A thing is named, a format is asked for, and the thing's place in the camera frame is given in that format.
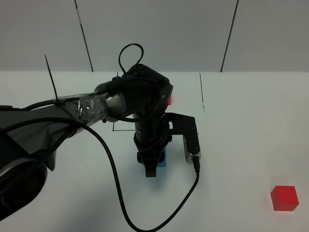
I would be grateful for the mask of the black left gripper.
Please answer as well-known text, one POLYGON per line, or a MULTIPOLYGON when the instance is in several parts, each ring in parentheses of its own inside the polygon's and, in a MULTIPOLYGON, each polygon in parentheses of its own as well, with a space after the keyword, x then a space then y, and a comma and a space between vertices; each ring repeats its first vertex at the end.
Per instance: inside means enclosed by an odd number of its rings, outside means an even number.
POLYGON ((171 141, 168 130, 166 113, 135 123, 134 143, 138 149, 138 163, 144 165, 146 177, 156 177, 162 150, 171 141))

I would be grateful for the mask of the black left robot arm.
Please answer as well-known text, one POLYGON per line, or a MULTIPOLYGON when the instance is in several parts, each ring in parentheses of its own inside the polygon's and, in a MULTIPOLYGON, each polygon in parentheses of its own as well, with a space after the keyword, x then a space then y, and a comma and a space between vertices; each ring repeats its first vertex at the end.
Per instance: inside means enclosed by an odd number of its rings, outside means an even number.
POLYGON ((68 138, 103 121, 135 124, 134 142, 145 167, 158 163, 170 136, 165 110, 170 81, 136 64, 86 94, 43 101, 23 109, 0 108, 0 217, 5 219, 42 190, 55 168, 56 150, 68 138))

